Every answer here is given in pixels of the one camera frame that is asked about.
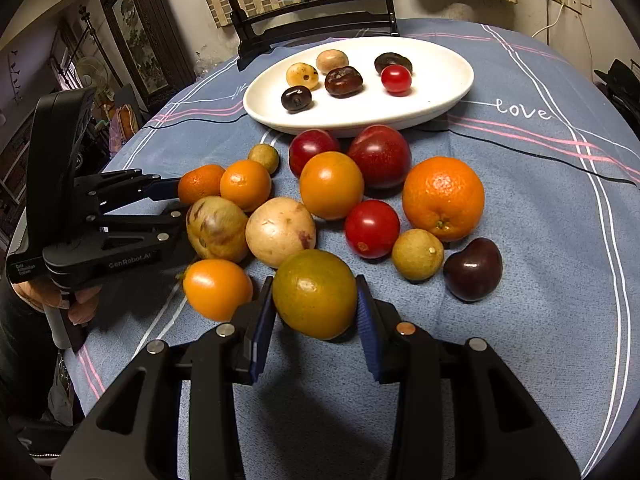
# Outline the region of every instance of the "oval plate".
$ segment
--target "oval plate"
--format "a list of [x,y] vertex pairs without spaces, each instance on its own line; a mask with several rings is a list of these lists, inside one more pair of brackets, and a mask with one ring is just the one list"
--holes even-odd
[[[285,74],[297,62],[316,66],[323,50],[336,48],[348,57],[364,80],[364,89],[347,98],[331,97],[324,89],[324,76],[311,92],[309,108],[287,112],[280,96],[289,87]],[[414,66],[408,95],[394,96],[382,86],[374,60],[385,52],[396,52]],[[375,36],[349,38],[318,45],[289,56],[262,72],[244,93],[244,109],[259,123],[297,135],[310,128],[329,130],[335,137],[353,137],[371,124],[388,124],[396,130],[437,117],[457,104],[474,82],[474,70],[465,58],[435,43]]]

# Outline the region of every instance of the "metal screw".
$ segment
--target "metal screw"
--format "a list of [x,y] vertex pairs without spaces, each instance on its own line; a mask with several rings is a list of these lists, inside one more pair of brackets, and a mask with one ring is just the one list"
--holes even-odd
[[484,352],[486,350],[486,341],[481,337],[475,337],[469,340],[469,346],[476,352]]
[[415,325],[413,323],[403,321],[396,325],[396,330],[398,330],[400,335],[411,335],[415,333]]
[[235,331],[236,327],[231,323],[223,323],[222,325],[218,325],[216,327],[216,334],[218,334],[220,337],[229,337],[230,335],[233,335]]
[[161,339],[154,339],[146,345],[146,351],[150,354],[159,354],[166,347],[166,343]]

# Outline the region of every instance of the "dark purple fruit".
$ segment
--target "dark purple fruit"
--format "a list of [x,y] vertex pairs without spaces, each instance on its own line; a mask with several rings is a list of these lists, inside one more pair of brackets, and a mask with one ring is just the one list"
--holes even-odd
[[353,66],[334,68],[324,78],[324,88],[333,97],[347,97],[362,90],[362,76]]
[[462,301],[478,301],[491,294],[502,277],[500,250],[488,238],[476,238],[452,254],[442,269],[444,282]]
[[378,75],[380,75],[389,65],[402,65],[409,71],[409,74],[414,73],[414,66],[411,64],[411,61],[404,56],[400,56],[400,54],[396,54],[395,52],[385,52],[384,54],[380,54],[373,64],[376,67]]
[[311,90],[306,86],[292,86],[282,93],[280,102],[289,112],[299,112],[309,106]]

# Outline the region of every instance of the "framed painting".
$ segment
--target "framed painting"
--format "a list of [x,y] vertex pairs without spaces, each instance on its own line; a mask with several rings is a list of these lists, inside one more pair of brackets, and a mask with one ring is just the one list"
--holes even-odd
[[100,0],[111,34],[147,110],[155,114],[195,81],[167,0]]

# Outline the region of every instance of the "copper-colored bolt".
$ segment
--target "copper-colored bolt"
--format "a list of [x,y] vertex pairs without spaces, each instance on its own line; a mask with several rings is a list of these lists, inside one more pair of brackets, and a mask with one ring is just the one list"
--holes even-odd
[[411,335],[415,333],[415,325],[413,323],[403,321],[402,323],[398,323],[396,325],[396,330],[398,330],[400,335]]

